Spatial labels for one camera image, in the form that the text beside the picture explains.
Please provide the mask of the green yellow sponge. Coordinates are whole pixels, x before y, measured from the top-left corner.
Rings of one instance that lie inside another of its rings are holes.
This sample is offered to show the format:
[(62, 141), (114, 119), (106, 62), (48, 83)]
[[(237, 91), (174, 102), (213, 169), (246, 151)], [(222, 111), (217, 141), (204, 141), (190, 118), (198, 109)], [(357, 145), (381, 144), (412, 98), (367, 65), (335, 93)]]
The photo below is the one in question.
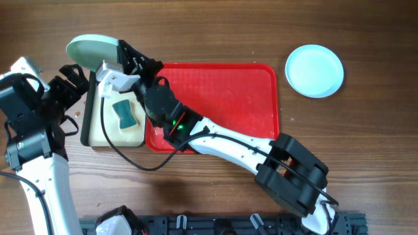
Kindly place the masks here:
[(115, 102), (112, 105), (112, 109), (117, 116), (118, 127), (121, 133), (127, 133), (139, 126), (139, 122), (133, 115), (131, 103), (128, 99)]

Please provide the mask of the mint green round plate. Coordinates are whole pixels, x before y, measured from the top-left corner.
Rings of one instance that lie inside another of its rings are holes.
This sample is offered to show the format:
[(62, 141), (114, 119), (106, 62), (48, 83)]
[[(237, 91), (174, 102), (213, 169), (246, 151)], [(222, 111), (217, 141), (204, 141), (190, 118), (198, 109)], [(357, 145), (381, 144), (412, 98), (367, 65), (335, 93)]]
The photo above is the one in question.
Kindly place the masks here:
[(96, 72), (103, 61), (118, 62), (118, 39), (97, 34), (79, 35), (68, 43), (66, 53), (81, 67)]

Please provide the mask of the light blue round plate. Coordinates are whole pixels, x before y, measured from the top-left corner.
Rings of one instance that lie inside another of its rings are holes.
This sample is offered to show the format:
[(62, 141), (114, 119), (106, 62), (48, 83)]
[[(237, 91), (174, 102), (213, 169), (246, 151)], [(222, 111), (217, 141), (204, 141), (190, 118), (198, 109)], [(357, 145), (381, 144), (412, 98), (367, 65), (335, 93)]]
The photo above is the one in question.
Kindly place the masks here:
[(335, 94), (344, 82), (344, 67), (330, 49), (306, 44), (293, 50), (285, 63), (289, 85), (301, 95), (321, 99)]

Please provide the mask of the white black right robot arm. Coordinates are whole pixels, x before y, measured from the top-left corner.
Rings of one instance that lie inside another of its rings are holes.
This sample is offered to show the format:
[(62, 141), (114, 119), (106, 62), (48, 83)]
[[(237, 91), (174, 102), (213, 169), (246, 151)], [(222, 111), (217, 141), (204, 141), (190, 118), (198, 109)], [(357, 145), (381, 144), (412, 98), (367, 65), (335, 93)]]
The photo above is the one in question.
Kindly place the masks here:
[(131, 89), (154, 127), (175, 151), (187, 149), (214, 155), (255, 174), (257, 185), (277, 204), (301, 217), (302, 226), (315, 234), (332, 234), (338, 202), (325, 191), (328, 167), (292, 136), (277, 139), (244, 135), (204, 117), (182, 104), (169, 81), (158, 76), (163, 63), (118, 41), (118, 63), (128, 75), (137, 75)]

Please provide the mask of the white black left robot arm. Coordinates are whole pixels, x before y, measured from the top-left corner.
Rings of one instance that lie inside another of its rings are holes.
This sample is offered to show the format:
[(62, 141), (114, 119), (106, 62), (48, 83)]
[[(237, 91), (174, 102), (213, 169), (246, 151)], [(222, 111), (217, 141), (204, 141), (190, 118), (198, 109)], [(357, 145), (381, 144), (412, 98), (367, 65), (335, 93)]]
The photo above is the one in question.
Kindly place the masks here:
[(69, 183), (61, 124), (66, 111), (89, 90), (80, 65), (64, 65), (48, 84), (32, 74), (12, 72), (1, 79), (1, 111), (6, 115), (5, 160), (19, 180), (36, 234), (81, 234)]

